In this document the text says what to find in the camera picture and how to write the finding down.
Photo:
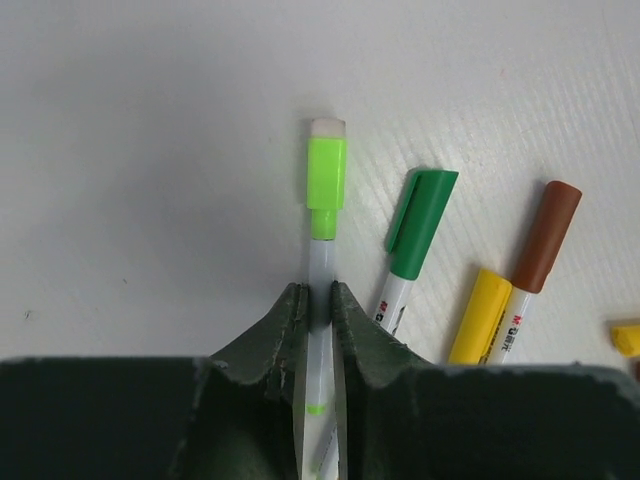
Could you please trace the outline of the brown marker cap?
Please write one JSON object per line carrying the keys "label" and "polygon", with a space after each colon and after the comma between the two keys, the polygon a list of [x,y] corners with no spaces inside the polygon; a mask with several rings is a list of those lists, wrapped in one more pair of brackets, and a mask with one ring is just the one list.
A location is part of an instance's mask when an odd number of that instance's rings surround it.
{"label": "brown marker cap", "polygon": [[634,361],[631,366],[632,377],[639,382],[640,381],[640,361]]}

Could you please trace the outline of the yellow marker cap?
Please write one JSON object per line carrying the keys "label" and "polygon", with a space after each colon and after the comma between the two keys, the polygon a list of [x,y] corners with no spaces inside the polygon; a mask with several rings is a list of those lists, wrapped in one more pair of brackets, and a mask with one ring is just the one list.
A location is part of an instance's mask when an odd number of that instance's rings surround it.
{"label": "yellow marker cap", "polygon": [[610,328],[610,337],[615,349],[624,357],[640,356],[640,325],[616,325]]}

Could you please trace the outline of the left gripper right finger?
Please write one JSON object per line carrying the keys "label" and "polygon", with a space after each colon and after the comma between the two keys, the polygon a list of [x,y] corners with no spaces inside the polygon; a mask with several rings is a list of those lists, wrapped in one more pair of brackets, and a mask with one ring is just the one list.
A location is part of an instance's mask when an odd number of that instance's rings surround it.
{"label": "left gripper right finger", "polygon": [[589,365],[436,365],[370,320],[347,285],[331,310],[349,479],[635,479],[639,386]]}

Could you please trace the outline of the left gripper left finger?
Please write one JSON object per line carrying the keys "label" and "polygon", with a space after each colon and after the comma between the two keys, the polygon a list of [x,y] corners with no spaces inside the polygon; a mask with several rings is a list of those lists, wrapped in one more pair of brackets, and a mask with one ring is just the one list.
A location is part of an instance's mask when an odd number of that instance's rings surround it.
{"label": "left gripper left finger", "polygon": [[1,364],[5,479],[295,479],[293,390],[308,291],[204,357]]}

